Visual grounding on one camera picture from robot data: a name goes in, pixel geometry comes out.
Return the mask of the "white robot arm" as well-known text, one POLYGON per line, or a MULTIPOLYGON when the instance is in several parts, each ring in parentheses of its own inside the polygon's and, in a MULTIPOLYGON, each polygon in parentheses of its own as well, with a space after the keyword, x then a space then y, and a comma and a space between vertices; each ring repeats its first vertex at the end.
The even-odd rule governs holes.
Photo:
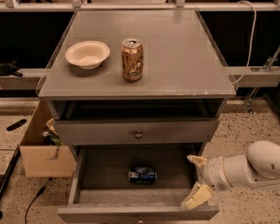
POLYGON ((207 159, 188 155, 199 180, 181 207, 192 210, 206 203, 214 192, 236 187, 280 189, 280 146, 270 141, 252 143, 246 154, 207 159))

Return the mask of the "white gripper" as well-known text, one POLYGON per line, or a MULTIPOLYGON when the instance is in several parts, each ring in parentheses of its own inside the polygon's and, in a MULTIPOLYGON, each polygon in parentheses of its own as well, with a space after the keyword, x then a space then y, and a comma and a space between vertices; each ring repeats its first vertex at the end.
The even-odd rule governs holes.
POLYGON ((207 202, 214 190, 225 191, 231 188, 225 175, 223 157, 208 160, 202 156, 188 155, 187 159, 196 166, 206 184, 194 184, 190 194, 181 203, 183 209, 192 210, 207 202))

